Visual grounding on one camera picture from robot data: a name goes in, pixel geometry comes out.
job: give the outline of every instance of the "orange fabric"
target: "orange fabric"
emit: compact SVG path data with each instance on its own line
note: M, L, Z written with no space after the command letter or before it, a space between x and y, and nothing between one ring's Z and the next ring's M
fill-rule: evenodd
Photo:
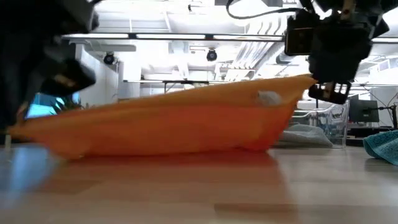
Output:
M277 140L303 91L315 82L301 75L207 86L34 118L9 132L42 143L65 158L235 147L258 151ZM278 93L282 103L260 104L259 91Z

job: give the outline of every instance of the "security camera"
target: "security camera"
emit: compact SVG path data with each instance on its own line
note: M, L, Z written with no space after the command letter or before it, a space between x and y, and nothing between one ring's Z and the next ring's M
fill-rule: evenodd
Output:
M214 62L217 60L217 53L215 49L210 49L209 52L207 53L207 61L209 62Z
M114 52L107 52L104 57L104 63L107 65L113 65L116 63L116 58L114 57Z

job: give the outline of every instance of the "white ceiling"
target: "white ceiling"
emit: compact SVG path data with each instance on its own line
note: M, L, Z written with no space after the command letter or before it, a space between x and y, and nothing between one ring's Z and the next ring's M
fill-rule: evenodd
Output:
M188 10L188 4L192 5L191 12ZM106 0L98 4L96 10L99 12L100 21L100 27L96 32L282 34L286 20L286 15L277 15L238 21L227 15L224 6L215 6L214 0ZM261 0L241 0L231 7L231 11L240 16L266 10L270 8L267 8ZM384 16L391 28L385 36L398 35L397 12L398 9ZM295 66L274 65L281 48L273 49L272 43L186 42L185 45L188 47L185 48L183 55L170 55L170 44L167 41L108 40L102 44L136 45L143 73L172 73L178 69L177 64L181 60L186 62L189 70L214 72L216 62L207 62L205 58L209 48L216 49L217 62L234 61L235 67L254 69L262 78L308 71L307 64L302 58L292 62ZM398 55L398 46L375 45L372 54Z

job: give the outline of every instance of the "wooden table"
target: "wooden table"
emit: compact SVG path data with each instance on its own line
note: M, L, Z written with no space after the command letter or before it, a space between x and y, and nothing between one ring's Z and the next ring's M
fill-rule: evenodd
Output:
M361 148L75 162L0 152L4 224L397 222L398 167Z

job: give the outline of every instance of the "blue cloth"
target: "blue cloth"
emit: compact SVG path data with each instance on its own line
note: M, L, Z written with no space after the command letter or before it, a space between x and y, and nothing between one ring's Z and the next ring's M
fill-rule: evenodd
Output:
M398 166L398 130L368 136L363 146L370 156Z

